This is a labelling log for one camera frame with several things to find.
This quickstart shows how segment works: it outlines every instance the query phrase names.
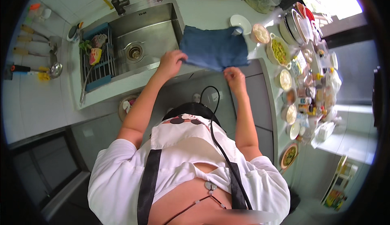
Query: necklace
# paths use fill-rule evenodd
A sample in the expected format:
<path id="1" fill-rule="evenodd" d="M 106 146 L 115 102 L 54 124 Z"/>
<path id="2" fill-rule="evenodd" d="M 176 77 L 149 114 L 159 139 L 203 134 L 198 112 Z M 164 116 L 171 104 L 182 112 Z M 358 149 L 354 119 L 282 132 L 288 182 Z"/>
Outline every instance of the necklace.
<path id="1" fill-rule="evenodd" d="M 226 206 L 224 204 L 222 204 L 217 198 L 215 198 L 213 195 L 212 195 L 212 192 L 217 189 L 217 185 L 215 185 L 214 183 L 210 182 L 210 181 L 206 181 L 204 183 L 205 187 L 209 190 L 209 195 L 204 197 L 204 198 L 201 198 L 200 200 L 196 200 L 194 203 L 192 203 L 190 206 L 188 206 L 187 208 L 185 208 L 184 210 L 182 210 L 181 212 L 177 213 L 175 216 L 173 216 L 171 219 L 169 219 L 166 223 L 164 223 L 164 225 L 167 225 L 170 221 L 172 221 L 173 219 L 175 219 L 178 215 L 184 213 L 185 211 L 187 211 L 189 208 L 193 207 L 194 205 L 196 205 L 197 203 L 201 202 L 202 200 L 205 200 L 209 197 L 213 198 L 215 201 L 217 201 L 222 208 L 226 209 Z"/>

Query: sink drain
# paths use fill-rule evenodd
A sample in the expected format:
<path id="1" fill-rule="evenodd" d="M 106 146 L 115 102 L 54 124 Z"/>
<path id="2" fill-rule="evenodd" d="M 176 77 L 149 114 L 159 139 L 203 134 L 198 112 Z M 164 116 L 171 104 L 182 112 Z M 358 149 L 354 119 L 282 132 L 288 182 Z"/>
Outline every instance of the sink drain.
<path id="1" fill-rule="evenodd" d="M 142 55 L 142 47 L 140 47 L 139 45 L 130 46 L 126 51 L 127 59 L 131 61 L 135 61 L 139 59 L 141 55 Z"/>

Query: hand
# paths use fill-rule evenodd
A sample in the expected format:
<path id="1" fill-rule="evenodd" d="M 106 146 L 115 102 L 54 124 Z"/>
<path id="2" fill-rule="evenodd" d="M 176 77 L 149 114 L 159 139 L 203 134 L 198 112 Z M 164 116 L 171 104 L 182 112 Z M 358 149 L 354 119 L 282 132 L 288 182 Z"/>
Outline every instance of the hand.
<path id="1" fill-rule="evenodd" d="M 180 50 L 167 51 L 160 60 L 160 66 L 156 71 L 156 75 L 168 81 L 170 78 L 178 74 L 182 61 L 188 60 L 188 56 Z"/>
<path id="2" fill-rule="evenodd" d="M 223 71 L 223 76 L 236 97 L 246 93 L 245 75 L 239 68 L 228 67 Z"/>

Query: stainless steel sink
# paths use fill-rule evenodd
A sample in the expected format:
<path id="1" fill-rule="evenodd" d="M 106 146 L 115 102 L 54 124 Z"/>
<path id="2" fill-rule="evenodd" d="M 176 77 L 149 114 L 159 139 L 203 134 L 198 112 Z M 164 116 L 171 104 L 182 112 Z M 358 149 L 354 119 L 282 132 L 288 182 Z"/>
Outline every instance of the stainless steel sink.
<path id="1" fill-rule="evenodd" d="M 117 70 L 111 82 L 158 67 L 160 57 L 178 49 L 183 36 L 184 23 L 176 0 L 143 1 L 125 10 L 124 16 L 110 13 L 82 31 L 109 24 Z"/>

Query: dish drying rack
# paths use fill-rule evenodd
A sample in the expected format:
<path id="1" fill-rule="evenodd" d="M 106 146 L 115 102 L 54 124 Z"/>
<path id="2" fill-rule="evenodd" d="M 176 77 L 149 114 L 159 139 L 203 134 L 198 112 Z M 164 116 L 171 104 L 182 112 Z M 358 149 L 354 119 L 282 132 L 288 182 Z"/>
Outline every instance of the dish drying rack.
<path id="1" fill-rule="evenodd" d="M 90 92 L 99 86 L 107 84 L 111 81 L 111 78 L 118 75 L 118 66 L 114 57 L 114 46 L 112 43 L 112 30 L 108 23 L 103 23 L 91 31 L 85 32 L 82 37 L 83 40 L 92 40 L 95 35 L 107 35 L 107 41 L 102 47 L 102 55 L 100 62 L 91 66 L 89 64 L 89 55 L 84 50 L 80 49 L 81 56 L 81 83 L 85 86 L 85 91 Z"/>

